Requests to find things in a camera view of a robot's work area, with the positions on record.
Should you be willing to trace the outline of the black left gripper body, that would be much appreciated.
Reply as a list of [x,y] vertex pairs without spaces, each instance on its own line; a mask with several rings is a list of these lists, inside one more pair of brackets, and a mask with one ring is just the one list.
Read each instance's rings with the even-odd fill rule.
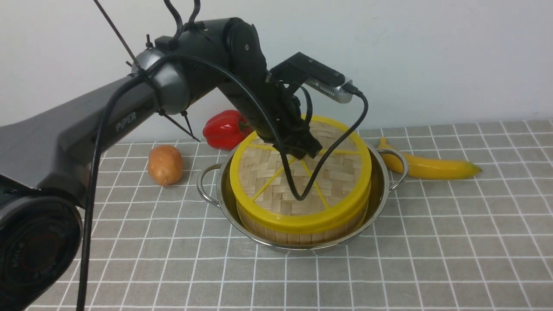
[[[285,154],[290,154],[298,159],[306,156],[316,157],[322,150],[320,142],[310,132],[308,122],[302,118],[299,108],[299,100],[292,91],[289,91],[284,83],[289,82],[296,89],[311,77],[308,73],[290,73],[288,75],[273,75],[261,73],[259,76],[252,74],[235,77],[241,80],[255,95],[267,116],[273,122],[283,145],[279,148]],[[251,128],[257,132],[259,138],[265,143],[276,146],[276,138],[271,130],[269,122],[248,94],[229,77],[222,73],[216,74],[217,87],[246,118]]]

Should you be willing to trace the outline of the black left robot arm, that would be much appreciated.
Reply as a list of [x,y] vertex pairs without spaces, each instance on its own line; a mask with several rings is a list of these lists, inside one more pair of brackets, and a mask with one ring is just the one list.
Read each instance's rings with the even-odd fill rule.
[[216,88],[280,153],[322,149],[293,93],[270,77],[255,26],[236,17],[180,22],[147,44],[130,75],[1,127],[3,311],[26,309],[78,251],[83,309],[102,153],[153,114],[183,114]]

